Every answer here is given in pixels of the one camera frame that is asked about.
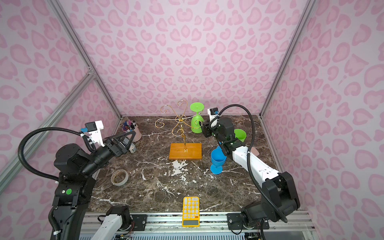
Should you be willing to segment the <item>green wine glass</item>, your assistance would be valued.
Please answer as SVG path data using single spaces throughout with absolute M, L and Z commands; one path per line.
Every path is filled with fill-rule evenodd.
M 241 142 L 244 142 L 246 137 L 247 137 L 247 133 L 242 130 L 242 129 L 235 129 L 234 130 L 234 133 L 235 133 L 235 137 L 241 141 Z
M 191 131 L 193 133 L 200 134 L 203 132 L 201 125 L 204 119 L 201 116 L 201 113 L 204 110 L 204 108 L 205 108 L 204 104 L 200 102 L 195 102 L 190 105 L 191 111 L 195 113 L 195 115 L 191 119 Z

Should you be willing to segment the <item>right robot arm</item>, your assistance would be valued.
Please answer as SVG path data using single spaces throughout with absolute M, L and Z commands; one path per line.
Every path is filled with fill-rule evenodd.
M 215 126 L 209 122 L 200 124 L 203 135 L 215 137 L 219 150 L 249 173 L 252 182 L 261 194 L 259 201 L 252 202 L 241 209 L 236 220 L 229 221 L 229 229 L 240 227 L 262 228 L 265 221 L 284 223 L 287 216 L 300 208 L 296 185 L 291 174 L 280 173 L 256 157 L 244 142 L 235 136 L 233 122 L 229 118 L 217 119 Z

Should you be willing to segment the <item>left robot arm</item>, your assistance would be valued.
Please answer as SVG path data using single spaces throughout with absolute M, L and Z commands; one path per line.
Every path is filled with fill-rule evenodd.
M 68 144 L 56 153 L 54 166 L 60 171 L 52 208 L 48 215 L 52 227 L 52 240 L 77 240 L 81 224 L 89 207 L 96 184 L 93 174 L 105 167 L 113 157 L 130 152 L 135 131 L 123 132 L 105 138 L 96 148 L 86 140 L 86 153 L 77 144 Z

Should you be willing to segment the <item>orange wooden rack base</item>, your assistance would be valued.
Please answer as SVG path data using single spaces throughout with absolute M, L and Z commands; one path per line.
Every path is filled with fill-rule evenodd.
M 170 160 L 201 160 L 201 143 L 172 143 L 170 147 Z

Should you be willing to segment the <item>pink metal pen bucket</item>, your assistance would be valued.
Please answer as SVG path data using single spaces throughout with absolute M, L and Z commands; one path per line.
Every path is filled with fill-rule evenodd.
M 135 136 L 133 138 L 133 142 L 138 142 L 142 138 L 142 134 L 139 130 L 139 127 L 135 121 L 125 121 L 122 125 L 122 131 L 123 132 L 135 132 Z

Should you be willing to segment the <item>cream and blue stapler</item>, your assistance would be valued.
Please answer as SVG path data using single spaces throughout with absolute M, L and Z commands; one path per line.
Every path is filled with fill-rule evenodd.
M 130 145 L 130 147 L 129 147 L 129 151 L 130 151 L 130 153 L 133 154 L 133 153 L 136 152 L 136 150 L 137 150 L 137 148 L 136 148 L 135 144 L 131 143 L 131 145 Z

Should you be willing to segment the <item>tape roll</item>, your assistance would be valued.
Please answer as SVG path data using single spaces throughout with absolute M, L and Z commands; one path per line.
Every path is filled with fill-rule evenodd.
M 120 187 L 128 182 L 129 174 L 126 170 L 117 170 L 111 176 L 111 183 L 114 186 Z

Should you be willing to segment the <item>pink case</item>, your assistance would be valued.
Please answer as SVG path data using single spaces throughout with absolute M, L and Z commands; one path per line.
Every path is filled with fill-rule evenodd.
M 251 153 L 253 155 L 255 155 L 256 157 L 258 157 L 260 155 L 259 151 L 255 147 L 251 148 Z

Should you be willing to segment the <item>yellow calculator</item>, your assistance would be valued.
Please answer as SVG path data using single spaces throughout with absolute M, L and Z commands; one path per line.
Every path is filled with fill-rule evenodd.
M 182 226 L 192 228 L 200 226 L 200 199 L 199 197 L 184 197 Z

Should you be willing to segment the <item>aluminium front rail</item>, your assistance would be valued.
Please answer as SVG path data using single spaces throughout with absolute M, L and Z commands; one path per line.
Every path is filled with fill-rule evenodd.
M 306 211 L 295 211 L 282 221 L 248 225 L 240 212 L 200 212 L 195 220 L 187 211 L 132 213 L 133 228 L 118 230 L 118 218 L 103 220 L 87 213 L 80 225 L 80 240 L 318 240 Z

